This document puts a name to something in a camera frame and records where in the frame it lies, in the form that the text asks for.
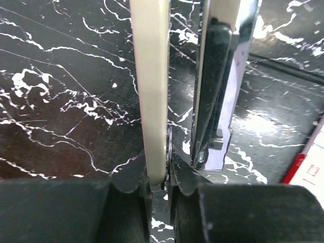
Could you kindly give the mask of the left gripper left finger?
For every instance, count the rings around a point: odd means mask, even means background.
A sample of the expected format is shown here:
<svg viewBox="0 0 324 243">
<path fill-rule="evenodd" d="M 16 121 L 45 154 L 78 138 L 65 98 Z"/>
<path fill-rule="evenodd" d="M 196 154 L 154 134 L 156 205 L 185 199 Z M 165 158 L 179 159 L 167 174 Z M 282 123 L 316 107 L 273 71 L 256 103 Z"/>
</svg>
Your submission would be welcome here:
<svg viewBox="0 0 324 243">
<path fill-rule="evenodd" d="M 100 179 L 1 181 L 1 242 L 149 242 L 145 156 Z"/>
</svg>

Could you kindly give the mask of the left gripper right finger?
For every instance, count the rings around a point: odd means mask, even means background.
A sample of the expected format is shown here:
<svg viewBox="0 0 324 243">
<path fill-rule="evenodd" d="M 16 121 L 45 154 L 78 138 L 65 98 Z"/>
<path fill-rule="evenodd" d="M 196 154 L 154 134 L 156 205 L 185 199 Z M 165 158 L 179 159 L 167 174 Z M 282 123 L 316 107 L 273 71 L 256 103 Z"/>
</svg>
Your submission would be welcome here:
<svg viewBox="0 0 324 243">
<path fill-rule="evenodd" d="M 216 184 L 169 149 L 175 242 L 323 242 L 323 208 L 298 185 Z"/>
</svg>

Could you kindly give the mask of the red white staple box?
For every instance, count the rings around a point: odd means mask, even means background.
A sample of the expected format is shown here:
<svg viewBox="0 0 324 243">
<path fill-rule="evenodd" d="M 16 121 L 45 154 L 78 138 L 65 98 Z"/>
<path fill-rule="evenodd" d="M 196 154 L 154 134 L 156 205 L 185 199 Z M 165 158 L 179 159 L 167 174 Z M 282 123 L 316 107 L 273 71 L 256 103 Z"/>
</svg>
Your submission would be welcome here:
<svg viewBox="0 0 324 243">
<path fill-rule="evenodd" d="M 306 188 L 323 186 L 323 118 L 296 156 L 282 183 Z"/>
</svg>

